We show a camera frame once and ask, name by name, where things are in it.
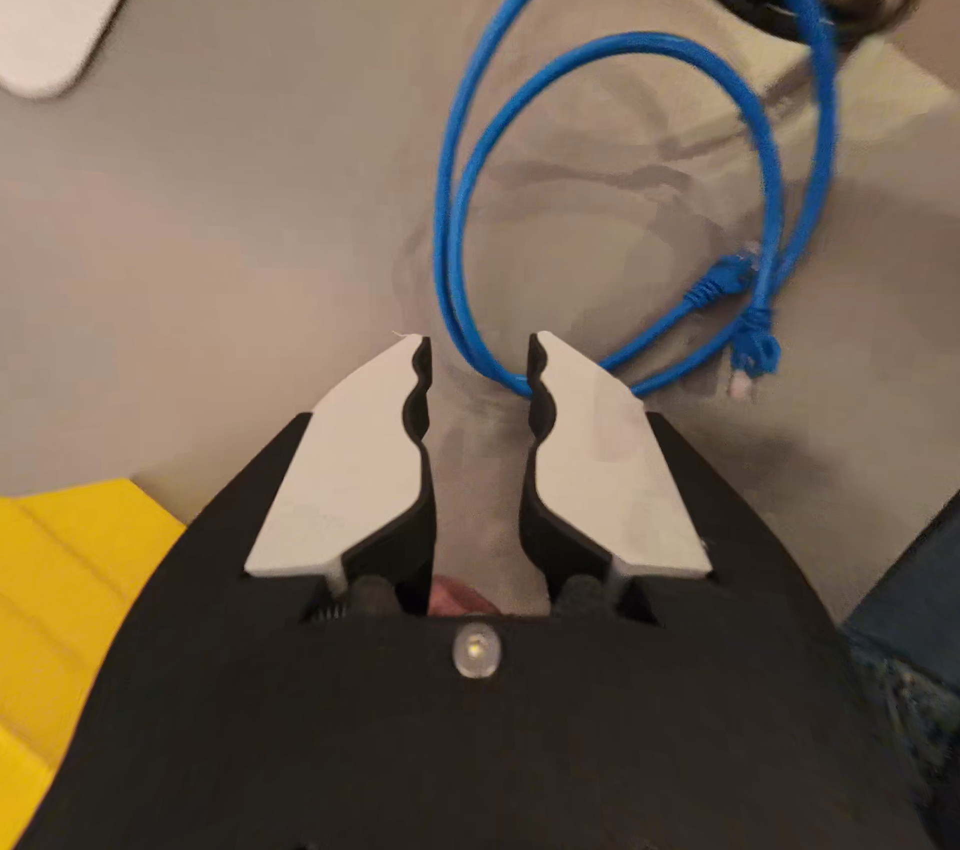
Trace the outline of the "yellow plastic bin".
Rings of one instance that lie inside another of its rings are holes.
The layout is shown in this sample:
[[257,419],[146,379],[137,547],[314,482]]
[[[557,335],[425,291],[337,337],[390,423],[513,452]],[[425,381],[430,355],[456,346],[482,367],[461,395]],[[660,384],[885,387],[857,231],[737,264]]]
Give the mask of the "yellow plastic bin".
[[186,526],[128,479],[1,499],[1,847],[65,759],[106,654]]

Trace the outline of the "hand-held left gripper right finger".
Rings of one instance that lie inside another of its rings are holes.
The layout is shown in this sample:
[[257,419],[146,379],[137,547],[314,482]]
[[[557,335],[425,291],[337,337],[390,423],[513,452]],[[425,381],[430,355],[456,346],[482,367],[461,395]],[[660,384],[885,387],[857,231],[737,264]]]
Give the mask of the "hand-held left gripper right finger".
[[556,606],[572,579],[617,607],[637,580],[714,568],[643,401],[550,331],[529,340],[519,539]]

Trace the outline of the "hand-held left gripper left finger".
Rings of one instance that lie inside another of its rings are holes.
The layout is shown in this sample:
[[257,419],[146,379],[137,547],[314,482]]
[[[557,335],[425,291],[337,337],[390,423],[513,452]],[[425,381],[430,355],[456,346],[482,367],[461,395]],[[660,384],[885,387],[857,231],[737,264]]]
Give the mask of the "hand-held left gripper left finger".
[[425,437],[431,341],[402,335],[312,409],[244,570],[321,578],[342,599],[386,580],[406,611],[429,606],[437,538]]

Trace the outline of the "person's jeans leg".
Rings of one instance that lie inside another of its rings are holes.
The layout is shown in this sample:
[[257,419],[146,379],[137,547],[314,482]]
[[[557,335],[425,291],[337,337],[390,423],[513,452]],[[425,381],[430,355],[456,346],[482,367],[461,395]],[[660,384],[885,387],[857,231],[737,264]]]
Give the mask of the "person's jeans leg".
[[842,624],[937,848],[959,847],[959,495]]

